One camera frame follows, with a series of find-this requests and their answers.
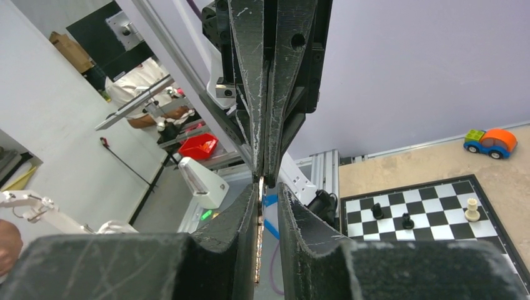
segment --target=person's arm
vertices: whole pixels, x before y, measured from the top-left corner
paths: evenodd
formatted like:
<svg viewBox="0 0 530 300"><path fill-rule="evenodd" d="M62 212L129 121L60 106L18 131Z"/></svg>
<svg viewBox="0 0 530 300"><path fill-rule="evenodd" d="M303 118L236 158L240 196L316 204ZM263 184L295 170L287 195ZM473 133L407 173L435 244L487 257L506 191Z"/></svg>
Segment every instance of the person's arm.
<svg viewBox="0 0 530 300"><path fill-rule="evenodd" d="M0 276L13 268L22 245L18 228L13 223L0 219Z"/></svg>
<svg viewBox="0 0 530 300"><path fill-rule="evenodd" d="M164 118L171 118L178 120L180 119L185 113L187 113L189 108L187 106L181 106L174 111L170 111L167 114L164 115ZM128 119L127 120L132 128L141 129L141 128L147 128L151 127L153 125L156 125L155 120L152 119L150 115L145 115L143 117L139 117L136 119Z"/></svg>

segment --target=toy car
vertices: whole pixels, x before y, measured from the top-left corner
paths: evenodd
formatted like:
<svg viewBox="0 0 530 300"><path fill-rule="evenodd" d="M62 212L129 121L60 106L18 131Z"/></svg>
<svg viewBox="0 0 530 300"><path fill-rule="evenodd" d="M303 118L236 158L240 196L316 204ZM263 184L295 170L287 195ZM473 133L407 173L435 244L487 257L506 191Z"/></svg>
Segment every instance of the toy car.
<svg viewBox="0 0 530 300"><path fill-rule="evenodd" d="M464 148L469 152L487 154L494 159L508 158L516 146L515 136L504 129L472 129L464 138Z"/></svg>

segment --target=orange toy car roof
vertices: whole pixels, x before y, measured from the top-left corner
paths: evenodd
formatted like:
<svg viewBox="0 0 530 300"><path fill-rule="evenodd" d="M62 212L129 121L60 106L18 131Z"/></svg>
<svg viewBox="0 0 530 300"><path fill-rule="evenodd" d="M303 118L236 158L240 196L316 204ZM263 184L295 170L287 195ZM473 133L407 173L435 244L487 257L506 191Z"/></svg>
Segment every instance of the orange toy car roof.
<svg viewBox="0 0 530 300"><path fill-rule="evenodd" d="M500 139L501 141L505 142L509 152L511 152L517 145L517 139L513 133L504 129L491 129L486 131L486 133L482 136L481 141L487 138Z"/></svg>

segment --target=table top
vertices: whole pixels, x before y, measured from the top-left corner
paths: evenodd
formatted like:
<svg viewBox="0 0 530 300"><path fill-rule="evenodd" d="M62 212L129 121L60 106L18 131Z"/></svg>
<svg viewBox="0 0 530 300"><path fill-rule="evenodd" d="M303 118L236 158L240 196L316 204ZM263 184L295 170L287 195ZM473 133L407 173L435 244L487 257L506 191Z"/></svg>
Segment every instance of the table top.
<svg viewBox="0 0 530 300"><path fill-rule="evenodd" d="M509 131L519 144L505 160L467 152L462 138L341 166L340 195L344 198L475 174L517 251L530 266L530 126Z"/></svg>

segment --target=person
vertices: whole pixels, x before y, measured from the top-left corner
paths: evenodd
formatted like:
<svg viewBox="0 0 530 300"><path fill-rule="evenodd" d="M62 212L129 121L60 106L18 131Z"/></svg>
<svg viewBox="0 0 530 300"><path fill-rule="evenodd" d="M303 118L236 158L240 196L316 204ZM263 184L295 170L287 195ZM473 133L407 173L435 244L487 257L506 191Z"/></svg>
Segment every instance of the person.
<svg viewBox="0 0 530 300"><path fill-rule="evenodd" d="M22 246L18 228L13 223L0 219L0 276L5 276L11 271L22 251Z"/></svg>
<svg viewBox="0 0 530 300"><path fill-rule="evenodd" d="M115 103L120 108L142 93L142 91L138 91L138 87L152 86L166 75L168 75L168 72L159 66L152 58L149 58L116 82L112 82L107 77L105 80L105 90L111 98L111 102ZM158 106L160 107L173 100L171 95L164 91L157 95L153 95L153 99L158 101ZM149 114L143 112L143 109L143 106L136 108L127 116L127 121L133 128L150 129L151 131L156 132L155 125L157 124L157 121ZM166 112L163 117L173 121L181 119L187 113L189 113L189 108L187 106L181 106L173 111Z"/></svg>

